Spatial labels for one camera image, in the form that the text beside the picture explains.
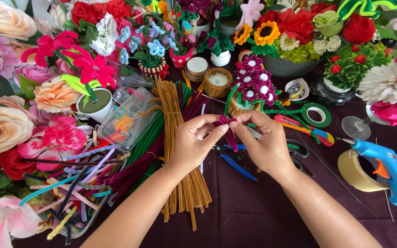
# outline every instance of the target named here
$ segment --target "gray basket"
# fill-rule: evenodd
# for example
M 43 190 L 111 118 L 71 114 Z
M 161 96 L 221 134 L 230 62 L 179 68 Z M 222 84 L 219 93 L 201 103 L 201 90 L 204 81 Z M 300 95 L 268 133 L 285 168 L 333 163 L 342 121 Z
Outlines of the gray basket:
M 309 73 L 315 66 L 323 60 L 306 61 L 303 63 L 294 63 L 289 59 L 273 58 L 271 56 L 260 55 L 263 59 L 264 68 L 272 73 L 273 76 L 280 78 L 301 77 Z

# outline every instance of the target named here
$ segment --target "sunflower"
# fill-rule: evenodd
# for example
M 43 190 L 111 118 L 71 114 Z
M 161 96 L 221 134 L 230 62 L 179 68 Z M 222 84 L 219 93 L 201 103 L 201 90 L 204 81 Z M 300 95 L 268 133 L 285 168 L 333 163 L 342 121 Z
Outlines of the sunflower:
M 257 28 L 257 31 L 254 33 L 254 41 L 257 45 L 266 45 L 266 43 L 272 45 L 273 40 L 280 36 L 280 34 L 277 23 L 268 21 L 262 23 L 261 27 Z
M 251 32 L 252 28 L 247 23 L 243 24 L 240 31 L 235 32 L 234 43 L 243 45 L 246 39 L 251 36 Z

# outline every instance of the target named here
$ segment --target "floral tape roll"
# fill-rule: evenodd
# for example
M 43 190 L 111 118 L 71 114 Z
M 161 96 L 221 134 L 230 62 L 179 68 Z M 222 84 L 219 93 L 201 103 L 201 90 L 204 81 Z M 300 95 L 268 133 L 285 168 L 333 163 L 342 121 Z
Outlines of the floral tape roll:
M 309 126 L 318 128 L 327 127 L 330 125 L 330 122 L 332 122 L 332 116 L 330 115 L 330 112 L 320 104 L 314 102 L 306 103 L 304 104 L 302 110 L 303 112 L 301 114 L 303 115 L 303 119 Z M 311 110 L 316 111 L 319 113 L 319 115 L 321 115 L 321 121 L 314 121 L 309 117 L 308 112 Z
M 355 149 L 347 150 L 341 154 L 338 158 L 338 169 L 343 178 L 351 186 L 365 192 L 389 189 L 387 178 L 376 175 L 377 178 L 374 180 L 367 175 L 359 161 L 364 161 L 363 159 L 366 159 L 373 167 L 377 166 L 371 158 L 358 156 Z

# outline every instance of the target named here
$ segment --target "maroon tablecloth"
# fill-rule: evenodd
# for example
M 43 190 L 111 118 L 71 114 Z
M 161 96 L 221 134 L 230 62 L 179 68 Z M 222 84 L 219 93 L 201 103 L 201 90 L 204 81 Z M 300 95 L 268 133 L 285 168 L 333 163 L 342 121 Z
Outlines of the maroon tablecloth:
M 169 80 L 182 80 L 180 71 L 171 66 Z M 225 69 L 234 71 L 235 60 Z M 304 78 L 310 84 L 322 74 L 322 66 L 315 69 Z M 278 89 L 290 79 L 274 79 L 273 84 Z M 193 88 L 198 88 L 198 83 L 192 83 Z M 289 109 L 300 108 L 293 104 Z M 349 115 L 366 117 L 365 104 L 355 98 L 352 102 L 342 107 L 329 108 L 332 115 L 332 124 L 324 130 L 333 137 L 347 137 L 341 128 L 341 120 Z M 211 100 L 206 107 L 206 113 L 222 114 L 224 104 Z M 372 136 L 368 141 L 390 147 L 397 152 L 397 127 L 371 124 Z M 337 142 L 333 147 L 317 145 L 315 140 L 303 133 L 285 128 L 287 138 L 301 141 L 301 138 L 310 146 L 313 152 L 303 159 L 313 171 L 313 178 L 328 194 L 343 205 L 385 248 L 397 248 L 397 207 L 391 205 L 394 222 L 392 222 L 383 191 L 361 192 L 350 186 L 341 177 L 337 159 L 344 151 L 350 149 L 348 144 Z M 176 213 L 170 216 L 168 223 L 163 222 L 162 214 L 157 217 L 142 242 L 142 248 L 229 248 L 229 247 L 280 247 L 280 248 L 314 248 L 318 247 L 306 225 L 298 215 L 296 209 L 289 201 L 279 184 L 265 173 L 257 173 L 257 167 L 252 163 L 246 151 L 237 154 L 228 153 L 235 160 L 241 157 L 239 164 L 249 170 L 258 178 L 252 182 L 236 172 L 218 154 L 211 151 L 204 161 L 204 178 L 212 196 L 212 202 L 205 213 L 201 214 L 196 209 L 197 231 L 193 232 L 189 213 Z M 346 190 L 339 179 L 372 213 Z M 73 239 L 70 248 L 80 247 L 84 240 L 111 214 L 111 212 L 124 200 L 118 200 L 113 207 L 105 206 L 96 223 L 80 238 Z M 14 239 L 15 248 L 30 247 L 63 247 L 65 238 L 58 235 L 51 241 L 46 240 L 49 231 L 27 238 Z

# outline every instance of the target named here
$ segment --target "hot glue gun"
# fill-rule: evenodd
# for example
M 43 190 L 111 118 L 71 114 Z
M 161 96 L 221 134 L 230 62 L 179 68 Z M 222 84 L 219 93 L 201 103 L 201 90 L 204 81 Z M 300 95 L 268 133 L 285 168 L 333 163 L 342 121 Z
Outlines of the hot glue gun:
M 378 162 L 378 168 L 373 174 L 388 178 L 391 196 L 390 202 L 397 206 L 397 153 L 392 149 L 359 139 L 350 140 L 343 138 L 360 155 L 370 157 Z

